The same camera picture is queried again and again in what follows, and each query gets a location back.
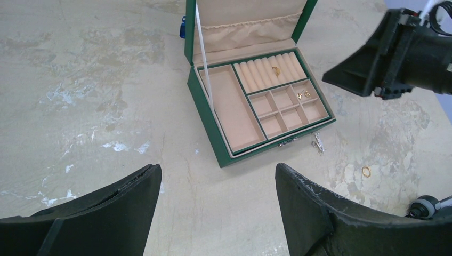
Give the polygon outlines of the small gold stud earring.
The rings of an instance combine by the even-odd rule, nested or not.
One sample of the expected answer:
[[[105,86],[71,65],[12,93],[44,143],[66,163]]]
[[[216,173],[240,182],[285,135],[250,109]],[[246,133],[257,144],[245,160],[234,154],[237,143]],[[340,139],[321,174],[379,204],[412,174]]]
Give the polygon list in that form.
[[[297,97],[298,97],[298,99],[302,100],[305,98],[310,98],[311,95],[307,90],[303,90],[302,92],[297,93]]]

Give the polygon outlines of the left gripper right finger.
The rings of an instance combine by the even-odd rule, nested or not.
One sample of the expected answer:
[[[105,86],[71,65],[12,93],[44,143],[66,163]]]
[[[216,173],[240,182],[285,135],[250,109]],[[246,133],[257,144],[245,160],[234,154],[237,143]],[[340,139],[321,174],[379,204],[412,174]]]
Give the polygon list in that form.
[[[430,219],[355,203],[279,163],[276,190],[290,255],[451,255],[451,208]]]

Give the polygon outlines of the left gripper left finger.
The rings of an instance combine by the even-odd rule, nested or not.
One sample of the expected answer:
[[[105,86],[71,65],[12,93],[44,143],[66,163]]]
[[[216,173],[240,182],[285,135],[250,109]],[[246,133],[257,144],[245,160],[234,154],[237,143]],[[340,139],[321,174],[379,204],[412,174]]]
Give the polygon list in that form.
[[[28,217],[1,219],[1,255],[143,255],[162,169],[121,180]]]

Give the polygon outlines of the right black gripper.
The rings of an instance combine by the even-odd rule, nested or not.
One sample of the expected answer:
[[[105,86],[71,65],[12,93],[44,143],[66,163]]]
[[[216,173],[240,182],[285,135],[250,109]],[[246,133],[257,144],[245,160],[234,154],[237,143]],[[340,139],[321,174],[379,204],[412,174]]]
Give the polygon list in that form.
[[[384,100],[414,88],[451,94],[451,33],[437,18],[440,8],[421,13],[389,9],[365,45],[322,76],[322,81],[360,97]]]

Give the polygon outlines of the green jewelry tray insert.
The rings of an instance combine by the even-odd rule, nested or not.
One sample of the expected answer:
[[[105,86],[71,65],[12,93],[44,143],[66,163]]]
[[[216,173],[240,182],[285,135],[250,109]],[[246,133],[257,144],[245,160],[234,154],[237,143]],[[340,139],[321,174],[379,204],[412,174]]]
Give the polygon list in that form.
[[[199,66],[197,72],[231,157],[333,118],[294,49]],[[298,99],[303,90],[311,97]]]

